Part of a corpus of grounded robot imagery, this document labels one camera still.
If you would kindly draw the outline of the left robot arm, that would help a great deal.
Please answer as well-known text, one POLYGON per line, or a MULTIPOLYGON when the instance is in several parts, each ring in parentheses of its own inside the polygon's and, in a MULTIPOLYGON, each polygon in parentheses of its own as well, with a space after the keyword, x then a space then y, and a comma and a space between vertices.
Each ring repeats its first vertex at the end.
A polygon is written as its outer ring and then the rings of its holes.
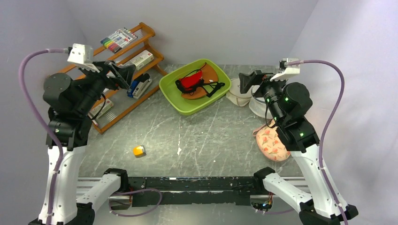
POLYGON ((85 71, 85 78, 73 80, 56 73, 44 82, 43 99, 49 104, 46 138, 49 171, 46 195, 34 225, 91 225, 101 205, 113 194, 129 191, 124 169, 108 169, 84 195, 77 196, 79 168, 92 126, 89 111, 104 96, 105 89, 127 89, 136 67, 98 61, 97 71, 85 71))

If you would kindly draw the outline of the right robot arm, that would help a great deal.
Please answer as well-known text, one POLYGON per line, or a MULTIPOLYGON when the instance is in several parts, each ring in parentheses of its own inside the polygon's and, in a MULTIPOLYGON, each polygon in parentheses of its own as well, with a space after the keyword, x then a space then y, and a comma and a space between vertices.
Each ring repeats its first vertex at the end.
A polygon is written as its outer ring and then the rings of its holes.
POLYGON ((358 215, 356 206, 348 204, 337 192, 320 154, 320 139, 305 118, 312 106, 305 85, 272 80, 259 70, 239 74, 240 92, 258 86, 255 96, 265 100, 278 138, 297 162, 309 188, 306 193, 266 167, 255 173, 253 188, 258 194, 275 194, 295 210, 304 225, 338 225, 358 215))

